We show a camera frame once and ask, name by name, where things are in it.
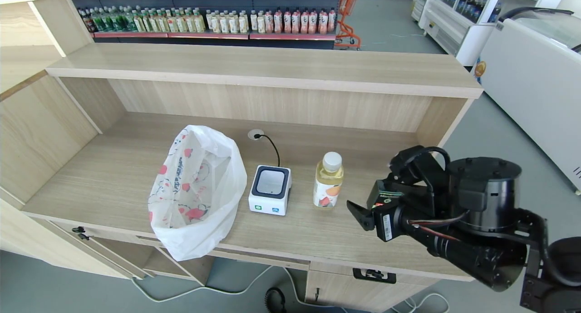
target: power cord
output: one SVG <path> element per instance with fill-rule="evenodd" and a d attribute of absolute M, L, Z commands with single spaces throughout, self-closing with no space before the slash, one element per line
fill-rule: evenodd
<path fill-rule="evenodd" d="M 281 157 L 278 154 L 278 148 L 276 148 L 276 145 L 274 145 L 274 142 L 270 139 L 270 137 L 268 137 L 267 135 L 264 135 L 264 134 L 262 134 L 262 135 L 261 134 L 255 134 L 254 137 L 255 137 L 255 139 L 259 139 L 260 137 L 266 137 L 270 141 L 270 144 L 272 144 L 272 147 L 274 147 L 274 150 L 276 152 L 276 158 L 278 159 L 277 166 L 281 166 Z"/>
<path fill-rule="evenodd" d="M 431 294 L 427 294 L 426 297 L 424 297 L 419 304 L 415 304 L 415 300 L 411 297 L 409 297 L 407 300 L 404 300 L 404 303 L 407 304 L 409 307 L 411 307 L 411 311 L 409 311 L 408 313 L 414 313 L 416 309 L 419 309 L 419 307 L 421 307 L 423 305 L 423 303 L 432 296 L 436 296 L 436 297 L 440 297 L 441 299 L 444 300 L 444 302 L 446 302 L 446 311 L 443 311 L 442 313 L 448 313 L 450 312 L 450 303 L 448 303 L 448 300 L 446 299 L 446 297 L 438 294 L 438 293 L 431 293 Z M 397 309 L 395 309 L 394 307 L 392 307 L 392 310 L 394 310 L 396 313 L 401 313 L 400 311 L 398 311 Z"/>
<path fill-rule="evenodd" d="M 181 293 L 181 294 L 177 294 L 175 296 L 171 296 L 171 297 L 163 298 L 163 299 L 157 299 L 157 298 L 154 298 L 153 296 L 151 296 L 150 294 L 148 294 L 145 291 L 145 289 L 143 289 L 141 286 L 139 286 L 139 284 L 137 283 L 137 281 L 135 281 L 135 278 L 131 278 L 131 282 L 133 282 L 133 284 L 135 285 L 135 287 L 137 287 L 137 289 L 139 289 L 139 291 L 141 293 L 143 293 L 143 295 L 145 295 L 145 297 L 147 297 L 149 300 L 154 301 L 156 303 L 164 303 L 166 301 L 175 300 L 176 298 L 180 298 L 180 297 L 185 296 L 187 294 L 191 294 L 193 292 L 197 292 L 198 290 L 203 290 L 203 289 L 207 289 L 207 290 L 210 290 L 212 292 L 217 292 L 217 293 L 221 293 L 221 294 L 224 294 L 224 295 L 242 295 L 243 293 L 245 293 L 247 290 L 249 290 L 253 286 L 253 284 L 254 284 L 254 282 L 256 282 L 256 280 L 258 280 L 260 277 L 262 277 L 263 274 L 265 274 L 271 268 L 274 268 L 274 266 L 271 265 L 270 267 L 266 268 L 263 272 L 260 272 L 260 274 L 258 276 L 256 276 L 256 278 L 254 278 L 254 280 L 245 289 L 241 290 L 240 292 L 227 292 L 227 291 L 221 290 L 221 289 L 216 289 L 216 288 L 212 288 L 212 287 L 201 286 L 201 287 L 198 287 L 198 288 L 194 288 L 194 289 L 188 290 L 187 292 L 184 292 L 184 293 Z M 295 281 L 293 280 L 293 278 L 292 278 L 289 270 L 287 268 L 283 268 L 283 269 L 285 270 L 286 274 L 288 274 L 288 276 L 289 276 L 289 278 L 291 280 L 290 283 L 292 284 L 293 292 L 295 292 L 295 298 L 296 298 L 296 301 L 297 302 L 299 302 L 299 303 L 301 303 L 303 305 L 312 306 L 312 307 L 321 307 L 321 308 L 335 307 L 335 306 L 330 306 L 330 305 L 309 304 L 309 303 L 305 303 L 304 301 L 299 300 L 299 295 L 296 292 Z M 343 312 L 349 313 L 343 307 L 339 307 L 339 308 L 342 309 Z"/>

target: gray floor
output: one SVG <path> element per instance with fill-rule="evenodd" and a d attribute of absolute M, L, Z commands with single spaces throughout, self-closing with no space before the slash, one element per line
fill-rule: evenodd
<path fill-rule="evenodd" d="M 421 31 L 411 22 L 410 7 L 410 0 L 359 0 L 350 23 L 363 38 L 363 50 L 440 53 L 441 49 L 432 40 L 414 35 L 421 34 Z M 523 168 L 520 205 L 548 219 L 550 241 L 581 235 L 577 227 L 581 216 L 579 197 L 574 195 L 550 160 L 488 96 L 474 102 L 444 148 L 452 158 L 499 156 L 518 163 Z M 156 304 L 145 299 L 127 280 L 56 268 L 12 253 L 2 253 L 0 259 L 2 313 L 259 313 L 266 311 L 262 304 L 263 295 L 270 286 L 279 286 L 285 292 L 291 302 L 289 313 L 340 312 L 338 309 L 299 307 L 292 303 L 290 282 L 280 268 L 270 270 L 243 296 L 201 291 Z M 220 259 L 212 268 L 209 285 L 240 290 L 262 269 L 264 266 L 257 264 Z M 299 292 L 303 293 L 305 273 L 294 271 L 293 275 Z M 191 282 L 165 277 L 141 283 L 159 297 L 193 287 Z M 495 293 L 478 282 L 442 281 L 414 298 L 421 299 L 425 293 L 438 292 L 450 301 L 451 313 L 524 313 L 528 311 L 518 306 L 519 284 L 517 282 L 504 293 Z M 402 304 L 398 308 L 403 313 L 409 311 Z M 431 298 L 419 312 L 438 313 L 444 308 L 442 301 Z"/>

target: pink bottle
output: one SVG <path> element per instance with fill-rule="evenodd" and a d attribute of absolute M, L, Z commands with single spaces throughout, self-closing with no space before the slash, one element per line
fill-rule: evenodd
<path fill-rule="evenodd" d="M 318 21 L 317 10 L 313 8 L 313 11 L 309 15 L 309 34 L 317 33 L 317 21 Z"/>
<path fill-rule="evenodd" d="M 329 20 L 329 16 L 322 10 L 319 14 L 319 34 L 326 34 L 327 23 Z"/>
<path fill-rule="evenodd" d="M 292 32 L 291 21 L 292 21 L 291 11 L 290 11 L 290 9 L 287 8 L 285 11 L 285 15 L 283 17 L 283 20 L 282 20 L 282 22 L 284 22 L 284 26 L 285 26 L 285 33 Z"/>
<path fill-rule="evenodd" d="M 299 11 L 299 9 L 297 9 L 294 13 L 292 13 L 290 21 L 292 24 L 292 28 L 291 28 L 292 33 L 298 34 L 300 31 L 300 11 Z"/>
<path fill-rule="evenodd" d="M 305 8 L 303 14 L 300 16 L 300 32 L 307 34 L 309 32 L 309 10 Z"/>
<path fill-rule="evenodd" d="M 282 33 L 282 11 L 280 10 L 274 13 L 274 32 L 277 34 Z"/>
<path fill-rule="evenodd" d="M 337 14 L 335 13 L 335 8 L 331 8 L 329 11 L 329 22 L 327 23 L 327 31 L 333 32 L 335 30 L 335 20 L 337 18 Z"/>

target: white plastic bag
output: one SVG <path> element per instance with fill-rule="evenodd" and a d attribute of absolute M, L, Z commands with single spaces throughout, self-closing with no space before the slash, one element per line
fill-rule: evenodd
<path fill-rule="evenodd" d="M 151 227 L 177 261 L 203 257 L 230 232 L 245 188 L 236 143 L 209 127 L 186 126 L 153 183 Z"/>

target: black cable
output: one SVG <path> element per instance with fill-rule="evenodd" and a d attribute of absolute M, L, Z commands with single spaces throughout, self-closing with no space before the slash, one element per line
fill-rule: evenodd
<path fill-rule="evenodd" d="M 281 157 L 278 154 L 278 148 L 276 148 L 276 145 L 274 145 L 274 142 L 267 135 L 264 135 L 264 134 L 263 135 L 255 134 L 255 139 L 259 139 L 260 137 L 266 137 L 270 141 L 270 144 L 272 144 L 272 147 L 274 147 L 274 150 L 276 151 L 276 158 L 278 159 L 277 166 L 281 166 Z"/>
<path fill-rule="evenodd" d="M 274 293 L 278 293 L 278 295 L 281 297 L 281 305 L 282 305 L 281 313 L 286 313 L 285 295 L 282 293 L 282 290 L 280 290 L 276 287 L 272 287 L 272 288 L 268 289 L 266 291 L 266 295 L 264 295 L 264 306 L 266 306 L 268 313 L 275 313 L 275 311 L 272 309 L 272 306 L 270 306 L 270 301 L 269 301 L 270 296 Z"/>
<path fill-rule="evenodd" d="M 450 161 L 451 161 L 450 154 L 448 154 L 448 152 L 446 152 L 446 150 L 444 150 L 441 147 L 437 147 L 437 146 L 428 146 L 428 147 L 421 148 L 413 156 L 410 156 L 407 160 L 405 160 L 404 166 L 407 166 L 408 164 L 410 164 L 418 156 L 421 156 L 422 154 L 425 154 L 428 152 L 438 152 L 444 157 L 444 170 L 446 169 L 448 164 L 450 164 Z"/>

